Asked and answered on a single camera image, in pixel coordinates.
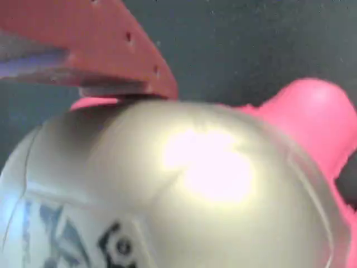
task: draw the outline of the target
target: dark gray background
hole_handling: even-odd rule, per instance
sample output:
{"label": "dark gray background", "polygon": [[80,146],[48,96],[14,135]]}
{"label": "dark gray background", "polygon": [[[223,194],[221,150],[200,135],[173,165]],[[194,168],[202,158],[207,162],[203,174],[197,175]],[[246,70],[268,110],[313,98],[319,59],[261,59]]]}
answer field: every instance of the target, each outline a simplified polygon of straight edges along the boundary
{"label": "dark gray background", "polygon": [[[296,78],[340,84],[357,103],[357,2],[124,1],[161,50],[182,99],[260,104]],[[21,137],[67,109],[76,90],[0,84],[0,164]],[[357,205],[357,157],[339,179]]]}

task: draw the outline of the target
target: black printed graphic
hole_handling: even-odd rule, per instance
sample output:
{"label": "black printed graphic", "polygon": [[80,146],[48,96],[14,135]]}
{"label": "black printed graphic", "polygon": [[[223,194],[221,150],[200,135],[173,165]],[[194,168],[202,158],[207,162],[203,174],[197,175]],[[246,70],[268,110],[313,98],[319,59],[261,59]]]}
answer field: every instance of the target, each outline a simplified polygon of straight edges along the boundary
{"label": "black printed graphic", "polygon": [[32,203],[30,201],[26,201],[25,209],[23,212],[23,226],[22,226],[22,247],[23,247],[23,255],[22,255],[22,267],[25,268],[27,264],[31,262],[30,256],[30,216],[31,216],[31,207]]}
{"label": "black printed graphic", "polygon": [[[129,265],[115,264],[113,258],[108,250],[109,240],[112,235],[120,232],[120,224],[115,222],[99,239],[98,246],[107,262],[107,268],[137,268],[135,262],[131,262]],[[129,239],[120,238],[116,243],[117,253],[123,257],[127,257],[132,252],[132,245]]]}
{"label": "black printed graphic", "polygon": [[89,256],[79,233],[68,219],[66,219],[64,228],[58,235],[62,212],[63,207],[58,209],[52,209],[46,205],[40,207],[40,217],[45,225],[50,244],[50,257],[45,260],[42,268],[57,268],[61,260],[64,260],[69,268],[83,264],[90,268]]}

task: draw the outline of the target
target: pink plastic part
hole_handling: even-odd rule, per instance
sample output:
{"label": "pink plastic part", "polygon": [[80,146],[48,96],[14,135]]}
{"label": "pink plastic part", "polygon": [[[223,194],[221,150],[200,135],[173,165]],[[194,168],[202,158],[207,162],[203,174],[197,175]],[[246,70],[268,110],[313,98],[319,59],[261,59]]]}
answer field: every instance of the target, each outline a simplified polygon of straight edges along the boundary
{"label": "pink plastic part", "polygon": [[83,98],[78,100],[71,106],[71,111],[85,107],[100,106],[104,104],[116,104],[118,102],[118,99],[113,98]]}
{"label": "pink plastic part", "polygon": [[297,80],[259,108],[238,109],[274,125],[315,160],[351,227],[353,242],[347,268],[356,268],[357,216],[344,203],[334,183],[357,147],[357,114],[345,92],[333,83]]}

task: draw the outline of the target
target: silver helmet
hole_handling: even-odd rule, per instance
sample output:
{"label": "silver helmet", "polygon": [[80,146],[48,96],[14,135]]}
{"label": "silver helmet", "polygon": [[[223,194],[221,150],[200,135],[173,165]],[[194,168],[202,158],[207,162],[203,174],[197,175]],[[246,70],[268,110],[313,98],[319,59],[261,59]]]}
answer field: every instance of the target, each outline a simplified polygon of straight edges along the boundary
{"label": "silver helmet", "polygon": [[29,134],[0,178],[0,267],[341,268],[351,234],[293,141],[244,113],[161,100]]}

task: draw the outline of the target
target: hole in red plastic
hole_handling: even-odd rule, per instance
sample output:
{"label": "hole in red plastic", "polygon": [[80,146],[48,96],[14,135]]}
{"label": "hole in red plastic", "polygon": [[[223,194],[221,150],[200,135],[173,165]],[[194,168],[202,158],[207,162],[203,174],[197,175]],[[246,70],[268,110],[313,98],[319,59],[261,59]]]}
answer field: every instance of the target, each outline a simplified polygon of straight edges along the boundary
{"label": "hole in red plastic", "polygon": [[127,32],[127,33],[125,34],[125,38],[126,38],[126,40],[127,40],[128,43],[130,43],[130,44],[133,43],[133,36],[132,36],[131,32]]}
{"label": "hole in red plastic", "polygon": [[160,77],[160,70],[157,65],[154,66],[154,73],[155,73],[156,77],[158,77],[158,78]]}

